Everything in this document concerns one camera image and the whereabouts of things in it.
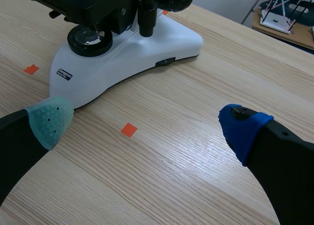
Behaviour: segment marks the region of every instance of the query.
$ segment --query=orange paper square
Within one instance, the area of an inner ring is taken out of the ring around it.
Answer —
[[[126,126],[121,130],[121,133],[126,135],[128,138],[132,137],[132,135],[136,132],[137,128],[132,124],[127,123]]]
[[[27,72],[30,75],[33,75],[39,68],[36,65],[31,65],[27,67],[24,71]]]

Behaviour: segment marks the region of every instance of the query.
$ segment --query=microscope base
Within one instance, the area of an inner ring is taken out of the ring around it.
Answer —
[[[77,109],[111,86],[147,69],[198,56],[202,37],[160,15],[151,37],[138,30],[114,34],[111,49],[97,57],[82,57],[64,44],[55,55],[50,73],[50,96],[62,96]]]

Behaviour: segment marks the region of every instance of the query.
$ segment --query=wood grain surface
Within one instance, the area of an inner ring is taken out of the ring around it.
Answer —
[[[0,0],[0,117],[49,96],[49,69],[74,26],[30,0]],[[191,6],[169,16],[201,55],[111,88],[75,113],[60,144],[16,185],[1,225],[278,225],[225,143],[219,110],[239,103],[314,141],[314,56]],[[33,75],[23,70],[35,64]],[[126,123],[138,130],[129,139]]]

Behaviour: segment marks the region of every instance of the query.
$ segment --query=teal silicone fingertip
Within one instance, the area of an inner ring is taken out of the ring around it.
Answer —
[[[44,148],[53,150],[73,119],[72,104],[63,97],[51,97],[26,110],[35,137]]]

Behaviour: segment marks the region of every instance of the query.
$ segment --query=blue silicone fingertip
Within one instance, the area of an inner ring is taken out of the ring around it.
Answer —
[[[260,129],[274,117],[265,113],[256,113],[247,120],[236,120],[232,115],[232,107],[241,105],[230,104],[219,112],[219,122],[223,135],[227,139],[243,166],[246,166],[248,155]]]
[[[26,108],[29,125],[47,150],[53,150],[73,119],[73,107],[62,97],[52,97]]]

